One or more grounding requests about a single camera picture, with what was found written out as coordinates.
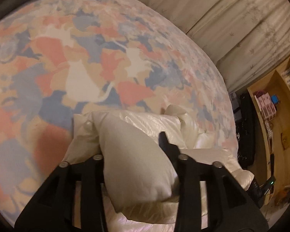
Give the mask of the pastel cat pattern bedspread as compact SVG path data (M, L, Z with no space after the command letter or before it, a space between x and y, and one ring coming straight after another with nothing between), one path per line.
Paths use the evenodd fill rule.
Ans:
M13 225L62 160L74 114L192 111L214 147L238 150L210 57L137 0L35 0L0 21L0 213Z

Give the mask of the cream patterned curtain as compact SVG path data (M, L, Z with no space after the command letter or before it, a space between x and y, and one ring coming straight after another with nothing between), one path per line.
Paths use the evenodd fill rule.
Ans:
M290 55L288 0L139 0L175 24L238 91Z

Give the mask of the pink drawer box stack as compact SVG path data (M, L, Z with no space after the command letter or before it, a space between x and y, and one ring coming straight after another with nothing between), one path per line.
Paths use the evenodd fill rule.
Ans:
M265 91L256 91L253 95L262 118L266 121L273 120L277 116L277 110L269 93Z

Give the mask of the black white patterned garment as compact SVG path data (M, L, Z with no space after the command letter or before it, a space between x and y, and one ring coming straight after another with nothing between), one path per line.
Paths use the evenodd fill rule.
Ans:
M253 165L256 154L256 111L248 92L239 98L239 106L233 110L238 141L237 158L240 166L247 169Z

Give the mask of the white shiny puffer jacket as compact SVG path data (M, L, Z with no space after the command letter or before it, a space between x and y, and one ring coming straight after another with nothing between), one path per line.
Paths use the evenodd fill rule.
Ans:
M77 164L97 154L104 157L103 190L110 231L173 231L179 179L158 144L159 133L198 162L221 162L244 190L253 174L239 165L233 152L215 148L216 135L199 127L177 105L165 114L128 110L74 115L73 140L64 160Z

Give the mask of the small blue object on boxes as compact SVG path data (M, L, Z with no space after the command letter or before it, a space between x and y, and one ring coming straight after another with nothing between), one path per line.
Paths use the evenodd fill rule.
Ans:
M271 101L274 105L277 105L280 103L279 98L277 97L277 95L272 95L271 96Z

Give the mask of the wooden shelf desk unit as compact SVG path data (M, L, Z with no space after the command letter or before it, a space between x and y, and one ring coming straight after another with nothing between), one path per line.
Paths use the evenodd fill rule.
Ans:
M248 93L256 109L264 140L266 165L265 178L274 176L276 181L264 198L269 203L279 192L290 188L290 87L287 71L290 70L290 56L275 69L248 87ZM272 120L264 120L257 96L260 93L277 96L277 113Z

